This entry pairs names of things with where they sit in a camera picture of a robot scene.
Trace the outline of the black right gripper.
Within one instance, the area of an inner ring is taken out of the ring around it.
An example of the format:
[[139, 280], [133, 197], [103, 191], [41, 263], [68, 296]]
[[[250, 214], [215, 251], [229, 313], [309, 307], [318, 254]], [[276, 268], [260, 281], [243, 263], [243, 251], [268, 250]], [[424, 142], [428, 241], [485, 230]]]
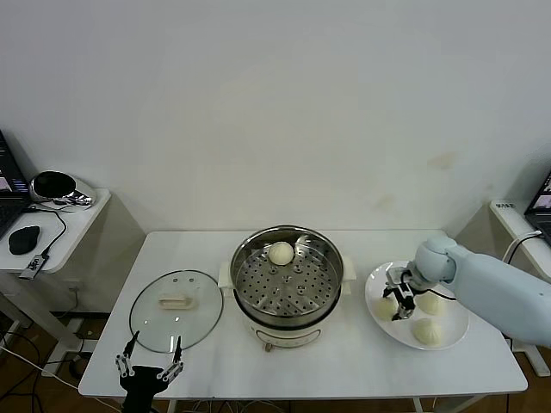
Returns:
[[[409, 319], [414, 310], [415, 302], [414, 296], [424, 293], [424, 283], [419, 279], [418, 274], [412, 272], [409, 269], [402, 271], [399, 276], [399, 286], [403, 293], [411, 293], [410, 295], [403, 295], [399, 292], [395, 292], [394, 296], [398, 302], [398, 308], [395, 314], [392, 316], [392, 321]], [[393, 293], [393, 288], [386, 286], [383, 290], [382, 297], [386, 298]]]

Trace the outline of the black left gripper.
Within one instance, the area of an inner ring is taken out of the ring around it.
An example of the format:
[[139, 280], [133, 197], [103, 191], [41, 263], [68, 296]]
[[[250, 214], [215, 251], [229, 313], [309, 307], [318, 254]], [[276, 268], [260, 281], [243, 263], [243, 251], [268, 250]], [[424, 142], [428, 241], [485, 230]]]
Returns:
[[181, 347], [182, 337], [176, 341], [172, 362], [164, 370], [160, 367], [135, 366], [131, 362], [139, 331], [126, 343], [123, 352], [115, 356], [115, 365], [120, 377], [119, 383], [127, 392], [121, 411], [124, 413], [148, 413], [154, 397], [168, 386], [184, 369]]

